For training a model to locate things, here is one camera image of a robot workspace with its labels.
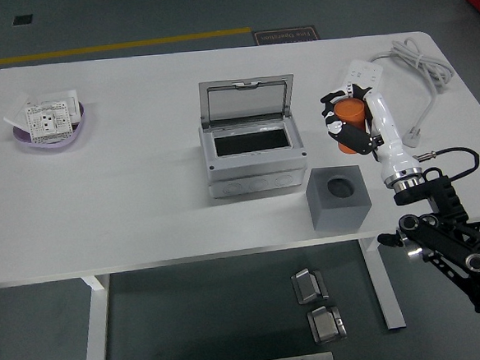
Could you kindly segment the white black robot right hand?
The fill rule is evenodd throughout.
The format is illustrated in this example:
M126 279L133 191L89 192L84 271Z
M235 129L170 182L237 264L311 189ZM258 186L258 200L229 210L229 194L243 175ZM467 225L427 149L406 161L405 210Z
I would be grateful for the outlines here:
M369 132L340 118L337 104L357 100L367 108ZM404 148L384 98L371 87L362 88L349 83L320 99L324 105L322 116L329 135L340 144L360 155L373 154L381 164L381 180L390 189L411 187L421 183L422 168Z

